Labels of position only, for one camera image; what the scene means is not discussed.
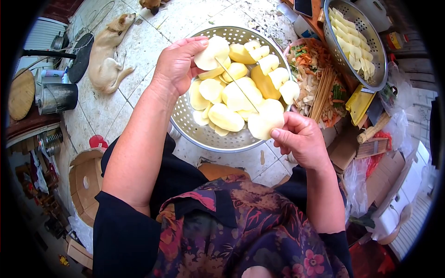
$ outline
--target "hand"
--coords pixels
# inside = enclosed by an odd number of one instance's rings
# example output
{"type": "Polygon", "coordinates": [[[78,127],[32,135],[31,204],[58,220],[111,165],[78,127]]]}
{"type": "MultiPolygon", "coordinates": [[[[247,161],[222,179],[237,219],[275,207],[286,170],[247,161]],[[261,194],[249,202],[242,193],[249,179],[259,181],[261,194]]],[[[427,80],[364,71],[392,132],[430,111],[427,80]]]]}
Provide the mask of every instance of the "hand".
{"type": "Polygon", "coordinates": [[[281,154],[292,152],[306,169],[322,169],[330,165],[328,152],[320,128],[311,118],[295,112],[284,113],[283,129],[273,129],[271,137],[281,154]]]}
{"type": "Polygon", "coordinates": [[[175,99],[185,94],[193,77],[205,71],[193,62],[195,54],[209,45],[206,36],[178,40],[161,52],[153,74],[152,82],[167,91],[172,91],[175,99]]]}

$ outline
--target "fingernail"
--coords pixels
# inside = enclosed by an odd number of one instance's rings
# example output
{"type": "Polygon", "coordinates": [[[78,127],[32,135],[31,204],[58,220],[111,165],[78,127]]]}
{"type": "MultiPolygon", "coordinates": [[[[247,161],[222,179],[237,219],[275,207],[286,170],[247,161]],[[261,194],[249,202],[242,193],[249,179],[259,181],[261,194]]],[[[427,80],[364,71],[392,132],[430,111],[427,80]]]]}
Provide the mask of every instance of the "fingernail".
{"type": "Polygon", "coordinates": [[[279,131],[277,129],[273,129],[271,132],[271,137],[276,139],[279,136],[279,131]]]}

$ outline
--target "mobile phone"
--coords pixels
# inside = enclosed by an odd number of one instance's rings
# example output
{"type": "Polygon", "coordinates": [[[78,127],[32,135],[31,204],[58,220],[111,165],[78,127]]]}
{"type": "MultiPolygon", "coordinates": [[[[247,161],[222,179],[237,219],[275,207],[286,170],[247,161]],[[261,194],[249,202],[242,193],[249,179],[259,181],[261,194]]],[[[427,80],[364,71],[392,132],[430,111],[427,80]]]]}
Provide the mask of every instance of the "mobile phone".
{"type": "Polygon", "coordinates": [[[295,0],[294,11],[312,18],[312,0],[295,0]]]}

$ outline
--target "forearm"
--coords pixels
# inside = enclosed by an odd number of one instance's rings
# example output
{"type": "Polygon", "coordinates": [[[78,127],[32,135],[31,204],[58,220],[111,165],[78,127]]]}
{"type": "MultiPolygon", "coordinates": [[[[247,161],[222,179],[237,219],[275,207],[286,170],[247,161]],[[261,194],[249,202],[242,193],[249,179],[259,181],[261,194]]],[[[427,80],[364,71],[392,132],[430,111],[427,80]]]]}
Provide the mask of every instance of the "forearm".
{"type": "Polygon", "coordinates": [[[103,191],[146,215],[176,101],[168,90],[152,81],[142,93],[113,149],[102,185],[103,191]]]}
{"type": "Polygon", "coordinates": [[[306,215],[319,234],[345,230],[343,198],[329,159],[319,169],[307,170],[306,215]]]}

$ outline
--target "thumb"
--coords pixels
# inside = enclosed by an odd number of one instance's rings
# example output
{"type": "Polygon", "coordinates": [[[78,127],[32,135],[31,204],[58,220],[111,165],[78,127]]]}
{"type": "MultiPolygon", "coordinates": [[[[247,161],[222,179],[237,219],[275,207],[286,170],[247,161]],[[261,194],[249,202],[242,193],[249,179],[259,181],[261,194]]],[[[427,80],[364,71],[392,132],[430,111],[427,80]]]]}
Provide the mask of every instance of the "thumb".
{"type": "Polygon", "coordinates": [[[289,130],[274,128],[271,131],[271,137],[281,143],[283,146],[291,147],[299,140],[299,135],[290,132],[289,130]]]}
{"type": "Polygon", "coordinates": [[[209,45],[209,40],[198,40],[187,43],[186,45],[181,47],[183,53],[190,55],[190,57],[195,56],[200,53],[209,45]]]}

